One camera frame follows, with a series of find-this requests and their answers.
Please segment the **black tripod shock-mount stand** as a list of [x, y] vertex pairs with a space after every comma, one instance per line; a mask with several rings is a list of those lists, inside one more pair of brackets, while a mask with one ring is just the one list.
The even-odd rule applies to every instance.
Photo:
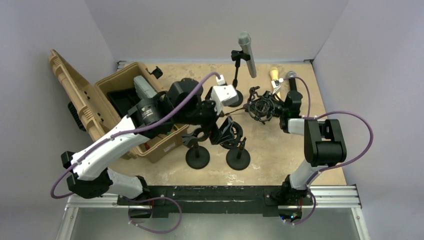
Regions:
[[225, 113], [229, 116], [232, 113], [243, 110], [249, 116], [262, 124], [266, 124], [273, 117], [280, 117], [283, 113], [284, 102], [276, 93], [266, 90], [264, 94], [258, 94], [259, 86], [253, 86], [249, 89], [249, 97], [247, 102], [240, 108]]

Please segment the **cream condenser microphone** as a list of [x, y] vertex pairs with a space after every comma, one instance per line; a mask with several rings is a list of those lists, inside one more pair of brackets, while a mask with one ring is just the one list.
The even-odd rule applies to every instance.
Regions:
[[[276, 67], [272, 67], [269, 71], [269, 75], [272, 80], [279, 79], [279, 70]], [[275, 94], [277, 97], [281, 97], [281, 92], [279, 94]]]

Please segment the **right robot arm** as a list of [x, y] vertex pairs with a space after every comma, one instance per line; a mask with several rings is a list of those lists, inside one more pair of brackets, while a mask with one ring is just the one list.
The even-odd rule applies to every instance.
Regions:
[[347, 157], [341, 125], [338, 120], [305, 119], [300, 115], [302, 94], [287, 93], [279, 116], [279, 126], [284, 133], [303, 136], [304, 160], [287, 175], [281, 189], [269, 195], [278, 204], [292, 204], [306, 197], [309, 186], [319, 172], [342, 163]]

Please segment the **black shock-mount round stand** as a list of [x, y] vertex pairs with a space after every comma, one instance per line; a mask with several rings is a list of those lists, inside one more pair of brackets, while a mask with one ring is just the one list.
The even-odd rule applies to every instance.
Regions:
[[226, 163], [227, 165], [236, 171], [246, 169], [251, 163], [250, 153], [246, 150], [246, 137], [243, 137], [243, 128], [237, 122], [233, 122], [231, 128], [228, 129], [231, 133], [232, 138], [229, 138], [219, 145], [224, 149], [227, 149]]

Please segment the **black round-base mic stand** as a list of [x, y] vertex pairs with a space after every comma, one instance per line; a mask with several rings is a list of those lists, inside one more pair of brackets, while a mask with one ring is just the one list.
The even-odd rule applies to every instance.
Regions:
[[188, 148], [185, 154], [186, 163], [195, 170], [205, 168], [210, 162], [209, 151], [199, 145], [199, 142], [205, 141], [208, 136], [208, 133], [204, 133], [201, 127], [182, 135], [182, 143]]

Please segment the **black mesh-head microphone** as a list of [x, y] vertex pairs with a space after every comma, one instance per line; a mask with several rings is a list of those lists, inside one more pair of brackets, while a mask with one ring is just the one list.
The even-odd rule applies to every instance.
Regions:
[[296, 76], [297, 76], [297, 74], [294, 71], [289, 71], [286, 74], [290, 91], [298, 91], [297, 90], [297, 84], [296, 84]]

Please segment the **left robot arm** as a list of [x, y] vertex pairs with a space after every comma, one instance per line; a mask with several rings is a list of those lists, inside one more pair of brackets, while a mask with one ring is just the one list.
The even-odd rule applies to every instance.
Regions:
[[195, 80], [174, 82], [168, 91], [143, 99], [132, 107], [107, 134], [86, 149], [61, 155], [66, 168], [62, 175], [70, 194], [85, 199], [105, 193], [121, 195], [138, 205], [149, 199], [148, 185], [141, 176], [128, 176], [110, 169], [110, 164], [134, 147], [165, 134], [176, 124], [194, 125], [195, 130], [182, 136], [190, 152], [199, 149], [199, 142], [210, 140], [219, 145], [234, 137], [233, 120], [226, 118], [221, 126], [217, 120], [224, 107], [238, 101], [238, 94], [222, 75], [216, 77], [205, 99], [201, 98], [203, 83]]

